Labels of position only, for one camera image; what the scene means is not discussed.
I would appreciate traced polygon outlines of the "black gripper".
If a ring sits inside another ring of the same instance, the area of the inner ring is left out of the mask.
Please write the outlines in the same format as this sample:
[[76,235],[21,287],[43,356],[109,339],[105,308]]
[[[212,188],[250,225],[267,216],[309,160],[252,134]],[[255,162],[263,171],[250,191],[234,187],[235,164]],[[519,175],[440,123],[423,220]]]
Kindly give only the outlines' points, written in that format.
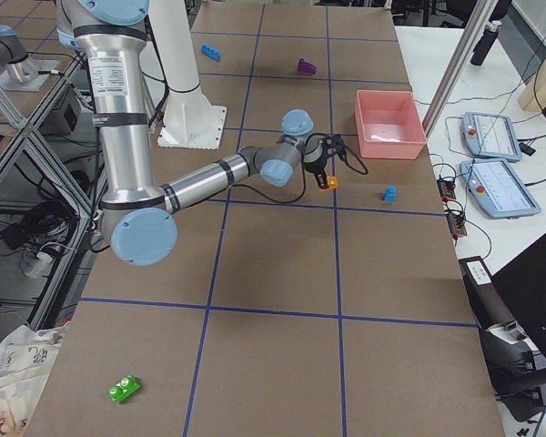
[[310,140],[306,146],[303,165],[307,172],[314,175],[318,188],[328,189],[328,176],[325,172],[327,154],[322,140]]

